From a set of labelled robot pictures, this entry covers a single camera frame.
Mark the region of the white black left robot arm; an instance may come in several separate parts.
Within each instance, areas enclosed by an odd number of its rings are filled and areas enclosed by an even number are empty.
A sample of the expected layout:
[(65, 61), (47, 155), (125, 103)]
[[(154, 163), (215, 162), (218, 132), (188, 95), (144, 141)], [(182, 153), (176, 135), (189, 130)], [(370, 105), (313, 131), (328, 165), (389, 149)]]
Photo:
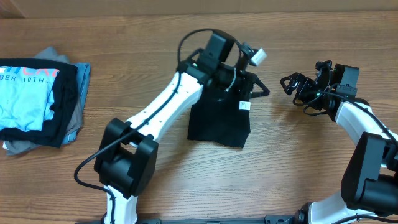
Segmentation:
[(190, 139), (244, 146), (250, 99), (269, 94), (247, 67), (266, 56), (263, 49), (213, 29), (204, 48), (178, 59), (171, 82), (148, 106), (126, 121), (108, 123), (94, 163), (107, 196), (102, 223), (138, 221), (137, 199), (154, 175), (160, 140), (185, 111)]

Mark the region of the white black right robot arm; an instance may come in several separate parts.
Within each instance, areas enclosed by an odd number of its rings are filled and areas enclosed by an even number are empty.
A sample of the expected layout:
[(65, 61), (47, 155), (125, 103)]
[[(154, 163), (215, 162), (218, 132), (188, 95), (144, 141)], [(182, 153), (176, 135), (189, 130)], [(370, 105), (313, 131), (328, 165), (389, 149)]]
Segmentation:
[(385, 175), (381, 168), (397, 172), (397, 134), (373, 113), (370, 104), (356, 96), (360, 69), (317, 62), (316, 78), (293, 73), (280, 80), (284, 92), (294, 95), (292, 103), (327, 114), (342, 127), (355, 150), (332, 196), (309, 202), (286, 223), (353, 223), (375, 220), (397, 223), (397, 174)]

